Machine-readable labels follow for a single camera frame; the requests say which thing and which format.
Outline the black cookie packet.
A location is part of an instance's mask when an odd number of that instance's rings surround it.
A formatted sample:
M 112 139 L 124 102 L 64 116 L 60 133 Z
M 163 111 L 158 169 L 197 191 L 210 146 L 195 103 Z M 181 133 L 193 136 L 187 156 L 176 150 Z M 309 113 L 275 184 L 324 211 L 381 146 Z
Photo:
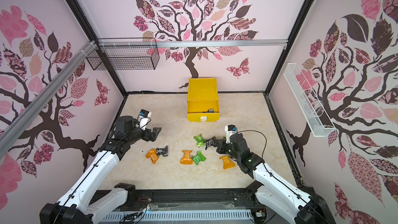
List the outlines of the black cookie packet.
M 169 148 L 168 146 L 165 147 L 158 147 L 155 149 L 157 156 L 167 157 L 169 155 Z
M 210 108 L 209 110 L 207 110 L 205 113 L 214 113 L 215 110 L 213 108 Z
M 217 138 L 214 136 L 209 140 L 206 140 L 204 142 L 205 144 L 205 149 L 207 150 L 209 147 L 217 147 Z

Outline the yellow plastic drawer cabinet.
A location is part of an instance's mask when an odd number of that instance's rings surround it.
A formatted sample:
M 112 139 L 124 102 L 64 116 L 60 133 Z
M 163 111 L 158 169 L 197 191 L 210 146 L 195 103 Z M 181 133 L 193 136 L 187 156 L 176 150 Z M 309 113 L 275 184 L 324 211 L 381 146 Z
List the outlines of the yellow plastic drawer cabinet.
M 205 113 L 210 108 L 214 113 Z M 189 79 L 187 117 L 190 122 L 216 122 L 220 119 L 219 95 L 215 78 Z

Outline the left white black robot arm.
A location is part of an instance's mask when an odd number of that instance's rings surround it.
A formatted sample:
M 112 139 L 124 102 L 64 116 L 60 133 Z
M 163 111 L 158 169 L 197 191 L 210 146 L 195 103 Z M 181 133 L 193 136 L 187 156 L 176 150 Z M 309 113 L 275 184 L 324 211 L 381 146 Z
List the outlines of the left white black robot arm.
M 46 204 L 39 214 L 42 224 L 98 224 L 114 209 L 134 199 L 135 187 L 119 183 L 93 201 L 107 175 L 139 140 L 155 141 L 161 128 L 148 129 L 151 112 L 141 110 L 137 118 L 122 116 L 116 120 L 110 138 L 100 147 L 94 161 L 80 179 L 56 203 Z

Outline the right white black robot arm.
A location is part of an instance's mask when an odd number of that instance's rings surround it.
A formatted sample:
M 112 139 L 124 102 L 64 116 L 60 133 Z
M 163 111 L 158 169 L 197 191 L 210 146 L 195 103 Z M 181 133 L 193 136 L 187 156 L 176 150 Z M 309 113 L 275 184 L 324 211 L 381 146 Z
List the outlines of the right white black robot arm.
M 326 201 L 295 187 L 276 173 L 262 157 L 250 151 L 243 131 L 226 126 L 226 137 L 216 140 L 217 153 L 234 160 L 241 171 L 260 186 L 255 189 L 259 203 L 270 207 L 290 224 L 334 224 L 335 220 Z

